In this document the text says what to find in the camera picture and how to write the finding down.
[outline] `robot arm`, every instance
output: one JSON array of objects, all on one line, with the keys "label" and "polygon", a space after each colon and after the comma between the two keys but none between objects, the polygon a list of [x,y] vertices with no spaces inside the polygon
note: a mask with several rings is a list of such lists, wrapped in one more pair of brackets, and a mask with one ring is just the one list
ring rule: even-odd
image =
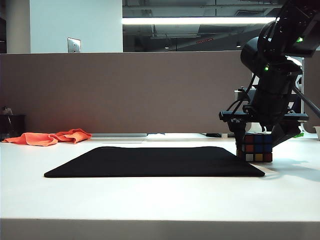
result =
[{"label": "robot arm", "polygon": [[[253,72],[253,78],[234,111],[219,114],[234,133],[237,148],[249,122],[272,127],[273,146],[300,133],[298,126],[308,116],[294,113],[288,105],[292,90],[297,91],[295,82],[302,69],[286,56],[312,57],[319,44],[320,1],[288,0],[276,21],[244,46],[241,61]],[[259,82],[253,90],[256,76]],[[244,100],[248,104],[243,105],[243,111],[237,111]]]}]

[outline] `orange towel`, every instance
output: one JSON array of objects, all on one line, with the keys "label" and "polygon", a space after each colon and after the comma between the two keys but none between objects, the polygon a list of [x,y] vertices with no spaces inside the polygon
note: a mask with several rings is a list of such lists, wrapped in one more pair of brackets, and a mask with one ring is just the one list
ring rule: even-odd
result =
[{"label": "orange towel", "polygon": [[71,129],[69,131],[60,131],[55,134],[25,132],[19,137],[6,138],[3,140],[3,142],[46,147],[56,144],[57,142],[72,142],[76,144],[77,142],[90,139],[91,137],[92,134],[83,131],[81,128],[78,128]]}]

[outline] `wall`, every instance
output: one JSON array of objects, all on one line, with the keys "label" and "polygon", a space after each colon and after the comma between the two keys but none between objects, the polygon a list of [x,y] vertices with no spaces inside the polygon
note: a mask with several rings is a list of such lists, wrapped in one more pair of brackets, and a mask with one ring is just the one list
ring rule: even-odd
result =
[{"label": "wall", "polygon": [[240,51],[4,54],[0,106],[29,132],[226,133]]},{"label": "wall", "polygon": [[122,52],[119,0],[30,0],[32,53],[66,53],[67,38],[82,52]]},{"label": "wall", "polygon": [[[312,58],[304,59],[304,94],[320,108],[320,51],[316,51]],[[309,121],[304,123],[305,130],[315,133],[313,126],[320,126],[320,119],[304,104],[304,111],[309,116]]]},{"label": "wall", "polygon": [[8,53],[67,53],[67,38],[82,52],[122,52],[119,0],[8,0]]},{"label": "wall", "polygon": [[10,54],[30,53],[29,0],[6,1],[6,47]]}]

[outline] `black trash can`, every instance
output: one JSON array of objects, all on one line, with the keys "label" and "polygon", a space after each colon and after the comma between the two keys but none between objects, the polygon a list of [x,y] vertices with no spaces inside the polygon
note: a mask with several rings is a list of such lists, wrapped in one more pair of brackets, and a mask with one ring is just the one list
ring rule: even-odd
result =
[{"label": "black trash can", "polygon": [[0,141],[19,137],[25,129],[25,115],[0,115]]}]

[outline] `white wall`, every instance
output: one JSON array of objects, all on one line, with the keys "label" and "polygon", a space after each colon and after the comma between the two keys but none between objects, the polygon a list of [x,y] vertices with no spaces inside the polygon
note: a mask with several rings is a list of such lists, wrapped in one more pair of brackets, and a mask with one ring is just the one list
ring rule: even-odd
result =
[{"label": "white wall", "polygon": [[123,52],[122,1],[7,0],[8,53]]},{"label": "white wall", "polygon": [[10,54],[30,53],[29,0],[6,0],[6,47]]}]

